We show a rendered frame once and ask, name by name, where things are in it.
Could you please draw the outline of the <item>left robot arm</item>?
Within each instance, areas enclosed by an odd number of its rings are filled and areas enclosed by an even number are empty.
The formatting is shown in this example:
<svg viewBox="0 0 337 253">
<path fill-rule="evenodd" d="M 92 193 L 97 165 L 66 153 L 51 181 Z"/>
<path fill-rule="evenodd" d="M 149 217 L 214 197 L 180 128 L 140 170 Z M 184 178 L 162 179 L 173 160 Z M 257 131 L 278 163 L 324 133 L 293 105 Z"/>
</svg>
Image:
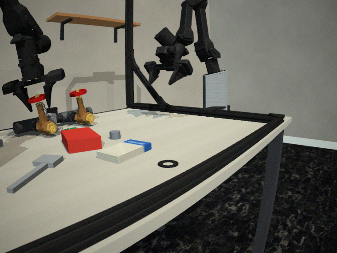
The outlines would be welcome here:
<svg viewBox="0 0 337 253">
<path fill-rule="evenodd" d="M 176 36 L 174 36 L 167 27 L 155 35 L 154 39 L 162 45 L 161 47 L 157 47 L 155 54 L 160 58 L 160 63 L 162 59 L 171 59 L 174 62 L 177 51 L 181 54 L 181 57 L 189 54 L 185 46 L 194 42 L 194 33 L 191 28 L 192 11 L 194 10 L 198 33 L 198 41 L 194 43 L 196 55 L 201 62 L 205 62 L 208 75 L 223 71 L 220 71 L 217 61 L 217 58 L 221 58 L 221 55 L 214 48 L 213 42 L 209 39 L 205 12 L 207 4 L 208 0 L 185 0 L 181 4 L 180 27 Z"/>
</svg>

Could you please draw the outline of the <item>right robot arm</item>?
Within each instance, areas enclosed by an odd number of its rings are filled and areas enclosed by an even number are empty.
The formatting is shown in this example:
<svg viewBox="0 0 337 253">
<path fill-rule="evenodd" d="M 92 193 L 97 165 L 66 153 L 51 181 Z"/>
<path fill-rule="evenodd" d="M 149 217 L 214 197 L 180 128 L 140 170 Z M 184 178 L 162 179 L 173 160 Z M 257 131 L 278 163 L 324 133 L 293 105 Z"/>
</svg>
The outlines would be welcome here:
<svg viewBox="0 0 337 253">
<path fill-rule="evenodd" d="M 0 7 L 5 28 L 13 36 L 10 44 L 16 44 L 18 59 L 45 53 L 50 49 L 50 38 L 43 34 L 28 9 L 18 0 L 0 0 Z"/>
</svg>

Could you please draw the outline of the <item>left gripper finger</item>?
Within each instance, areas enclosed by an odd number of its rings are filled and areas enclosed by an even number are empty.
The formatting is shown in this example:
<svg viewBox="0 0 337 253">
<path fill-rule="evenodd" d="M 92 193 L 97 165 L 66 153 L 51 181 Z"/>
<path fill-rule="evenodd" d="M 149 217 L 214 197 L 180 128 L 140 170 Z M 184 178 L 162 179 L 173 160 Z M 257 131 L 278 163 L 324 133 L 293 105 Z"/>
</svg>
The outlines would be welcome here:
<svg viewBox="0 0 337 253">
<path fill-rule="evenodd" d="M 147 66 L 147 69 L 149 71 L 149 85 L 151 85 L 159 77 L 159 75 L 152 65 Z"/>
<path fill-rule="evenodd" d="M 169 85 L 172 85 L 173 83 L 175 83 L 176 81 L 180 80 L 183 77 L 186 77 L 187 74 L 182 66 L 182 64 L 175 64 L 174 65 L 174 71 L 171 75 L 171 78 L 168 82 Z"/>
</svg>

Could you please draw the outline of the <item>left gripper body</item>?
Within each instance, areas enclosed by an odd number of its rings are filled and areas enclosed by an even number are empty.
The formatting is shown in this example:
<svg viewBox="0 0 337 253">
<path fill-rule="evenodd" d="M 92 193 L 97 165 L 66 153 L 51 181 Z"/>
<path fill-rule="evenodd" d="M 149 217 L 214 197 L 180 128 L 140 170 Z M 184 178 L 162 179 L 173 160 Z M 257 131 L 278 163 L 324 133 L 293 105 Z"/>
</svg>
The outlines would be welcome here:
<svg viewBox="0 0 337 253">
<path fill-rule="evenodd" d="M 157 74 L 159 74 L 160 70 L 174 71 L 175 64 L 182 64 L 187 75 L 191 75 L 193 73 L 193 68 L 190 64 L 190 61 L 188 59 L 181 59 L 181 54 L 178 51 L 176 52 L 176 58 L 174 62 L 171 59 L 162 59 L 161 63 L 162 64 L 156 64 L 155 61 L 149 61 L 144 64 L 144 67 L 149 74 L 146 66 L 152 65 Z"/>
</svg>

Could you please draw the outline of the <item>red block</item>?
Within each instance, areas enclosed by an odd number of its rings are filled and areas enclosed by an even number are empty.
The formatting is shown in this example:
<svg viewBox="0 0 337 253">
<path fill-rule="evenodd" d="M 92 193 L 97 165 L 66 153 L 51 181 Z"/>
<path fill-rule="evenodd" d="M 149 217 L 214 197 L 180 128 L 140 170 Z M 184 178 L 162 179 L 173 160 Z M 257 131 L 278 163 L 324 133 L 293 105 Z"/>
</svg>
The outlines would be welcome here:
<svg viewBox="0 0 337 253">
<path fill-rule="evenodd" d="M 101 136 L 89 127 L 61 130 L 61 136 L 69 154 L 102 149 Z"/>
</svg>

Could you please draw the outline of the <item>black rubber washer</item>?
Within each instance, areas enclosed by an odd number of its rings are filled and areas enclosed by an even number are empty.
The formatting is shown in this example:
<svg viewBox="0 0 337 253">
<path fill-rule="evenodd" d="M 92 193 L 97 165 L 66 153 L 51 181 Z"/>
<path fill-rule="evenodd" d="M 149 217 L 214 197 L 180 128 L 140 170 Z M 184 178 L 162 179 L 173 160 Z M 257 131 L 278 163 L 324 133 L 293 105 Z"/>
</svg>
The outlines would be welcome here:
<svg viewBox="0 0 337 253">
<path fill-rule="evenodd" d="M 172 165 L 163 165 L 163 163 L 165 163 L 165 162 L 171 162 L 173 164 Z M 174 160 L 163 160 L 163 161 L 158 162 L 158 166 L 163 167 L 163 168 L 173 168 L 173 167 L 178 166 L 178 164 L 179 163 L 177 161 L 174 161 Z"/>
</svg>

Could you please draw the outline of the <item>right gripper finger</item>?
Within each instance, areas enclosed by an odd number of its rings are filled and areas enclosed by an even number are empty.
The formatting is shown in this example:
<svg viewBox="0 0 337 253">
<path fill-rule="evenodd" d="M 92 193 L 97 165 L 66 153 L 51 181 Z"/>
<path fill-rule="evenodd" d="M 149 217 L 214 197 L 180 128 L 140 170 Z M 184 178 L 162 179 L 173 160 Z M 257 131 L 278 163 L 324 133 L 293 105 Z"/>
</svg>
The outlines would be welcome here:
<svg viewBox="0 0 337 253">
<path fill-rule="evenodd" d="M 28 94 L 27 94 L 27 88 L 24 88 L 22 91 L 13 93 L 13 95 L 16 95 L 23 103 L 24 105 L 28 108 L 30 112 L 32 112 L 32 106 L 31 103 L 28 103 Z"/>
<path fill-rule="evenodd" d="M 55 83 L 56 82 L 43 86 L 48 108 L 51 107 L 51 92 L 52 92 L 52 87 Z"/>
</svg>

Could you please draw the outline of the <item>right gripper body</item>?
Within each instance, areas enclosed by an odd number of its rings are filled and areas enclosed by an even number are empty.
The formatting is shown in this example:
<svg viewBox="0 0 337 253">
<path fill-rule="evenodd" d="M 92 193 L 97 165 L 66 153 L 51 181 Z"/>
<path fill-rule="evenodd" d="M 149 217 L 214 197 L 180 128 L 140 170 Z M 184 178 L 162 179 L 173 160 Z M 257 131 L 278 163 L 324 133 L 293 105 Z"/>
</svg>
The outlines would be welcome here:
<svg viewBox="0 0 337 253">
<path fill-rule="evenodd" d="M 24 89 L 25 86 L 29 86 L 36 83 L 45 82 L 45 84 L 54 83 L 56 81 L 63 80 L 65 78 L 65 72 L 62 68 L 52 70 L 47 75 L 42 75 L 39 65 L 38 55 L 34 55 L 28 58 L 20 59 L 18 66 L 21 69 L 22 81 L 14 80 L 10 81 L 2 86 L 3 94 L 17 93 Z M 37 79 L 36 79 L 37 78 Z M 28 81 L 31 80 L 31 81 Z"/>
</svg>

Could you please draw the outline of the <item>grey cylinder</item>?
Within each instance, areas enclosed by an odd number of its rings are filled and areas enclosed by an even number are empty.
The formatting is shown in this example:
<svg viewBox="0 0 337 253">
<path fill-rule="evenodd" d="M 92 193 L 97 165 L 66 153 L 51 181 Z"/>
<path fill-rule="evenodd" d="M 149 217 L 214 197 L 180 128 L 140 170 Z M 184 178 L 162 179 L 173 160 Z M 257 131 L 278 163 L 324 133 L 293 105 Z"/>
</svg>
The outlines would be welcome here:
<svg viewBox="0 0 337 253">
<path fill-rule="evenodd" d="M 111 130 L 110 131 L 110 139 L 117 140 L 121 138 L 120 130 Z"/>
</svg>

